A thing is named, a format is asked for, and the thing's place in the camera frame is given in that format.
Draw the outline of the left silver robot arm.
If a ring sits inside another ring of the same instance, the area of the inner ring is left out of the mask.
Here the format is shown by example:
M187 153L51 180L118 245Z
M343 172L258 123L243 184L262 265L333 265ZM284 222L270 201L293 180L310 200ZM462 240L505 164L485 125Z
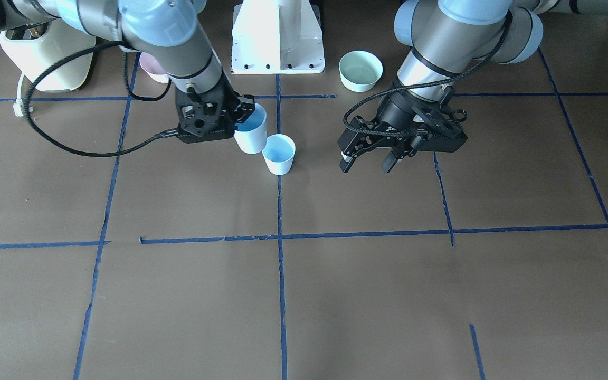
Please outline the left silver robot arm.
M382 170L425 152L453 153L467 140L464 110L449 101L453 85L488 62L522 62L538 50L540 15L608 15L608 1L406 1L395 34L410 48L386 91L369 96L343 116L340 170L362 154L388 149Z

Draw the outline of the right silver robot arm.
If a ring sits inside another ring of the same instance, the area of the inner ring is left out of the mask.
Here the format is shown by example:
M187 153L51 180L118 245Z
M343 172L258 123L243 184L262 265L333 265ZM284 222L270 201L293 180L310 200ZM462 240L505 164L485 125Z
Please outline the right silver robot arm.
M232 136L255 111L234 91L198 20L206 1L0 1L0 31L63 20L78 31L148 53L176 87L181 129Z

